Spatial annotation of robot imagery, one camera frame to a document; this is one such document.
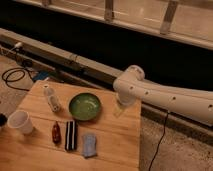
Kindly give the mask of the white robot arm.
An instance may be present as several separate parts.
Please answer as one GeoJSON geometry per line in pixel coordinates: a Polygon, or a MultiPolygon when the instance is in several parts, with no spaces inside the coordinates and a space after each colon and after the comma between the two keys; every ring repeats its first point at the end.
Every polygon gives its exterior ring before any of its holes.
{"type": "Polygon", "coordinates": [[[169,112],[213,126],[213,92],[164,86],[145,80],[145,72],[137,65],[129,66],[113,83],[118,101],[125,106],[136,99],[169,112]]]}

